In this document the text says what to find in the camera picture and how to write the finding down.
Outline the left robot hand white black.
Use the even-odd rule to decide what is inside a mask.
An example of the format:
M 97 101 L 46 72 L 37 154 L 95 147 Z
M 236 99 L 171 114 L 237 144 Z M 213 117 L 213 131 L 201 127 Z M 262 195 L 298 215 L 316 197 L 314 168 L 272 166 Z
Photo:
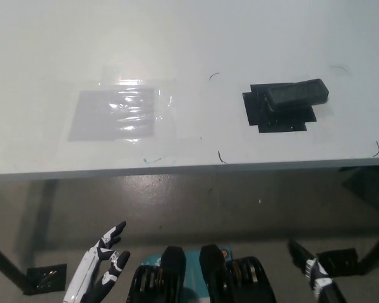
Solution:
M 116 284 L 121 272 L 129 260 L 130 252 L 121 253 L 112 249 L 121 240 L 121 233 L 126 226 L 123 221 L 108 230 L 83 255 L 68 289 L 64 302 L 102 302 Z M 110 261 L 111 267 L 96 280 L 101 262 Z

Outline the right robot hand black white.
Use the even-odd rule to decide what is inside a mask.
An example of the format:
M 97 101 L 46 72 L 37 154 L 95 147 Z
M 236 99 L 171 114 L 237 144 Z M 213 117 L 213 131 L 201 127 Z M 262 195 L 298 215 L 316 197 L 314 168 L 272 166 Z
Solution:
M 287 244 L 292 262 L 308 279 L 310 288 L 318 302 L 330 302 L 334 282 L 324 270 L 318 258 L 311 254 L 301 244 L 291 239 Z

